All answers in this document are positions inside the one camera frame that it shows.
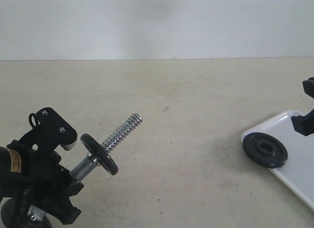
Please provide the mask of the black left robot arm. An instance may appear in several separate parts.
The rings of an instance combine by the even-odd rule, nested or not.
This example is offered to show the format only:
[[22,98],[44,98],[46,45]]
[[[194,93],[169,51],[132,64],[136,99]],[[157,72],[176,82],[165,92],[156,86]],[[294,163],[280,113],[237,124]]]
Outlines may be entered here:
[[35,136],[29,132],[0,149],[0,197],[9,199],[0,211],[5,227],[51,227],[46,215],[36,213],[33,207],[64,225],[74,223],[81,210],[72,205],[70,197],[77,195],[83,184],[60,165],[55,148],[67,148],[76,140],[76,134]]

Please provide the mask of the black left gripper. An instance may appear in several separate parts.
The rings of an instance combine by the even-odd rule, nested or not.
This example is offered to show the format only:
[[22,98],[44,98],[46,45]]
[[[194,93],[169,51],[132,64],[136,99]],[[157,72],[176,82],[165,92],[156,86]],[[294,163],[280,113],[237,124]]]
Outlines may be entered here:
[[57,146],[73,142],[72,132],[27,132],[6,146],[6,197],[14,201],[13,213],[28,213],[35,206],[63,225],[74,223],[81,210],[70,197],[84,184],[72,179],[55,152]]

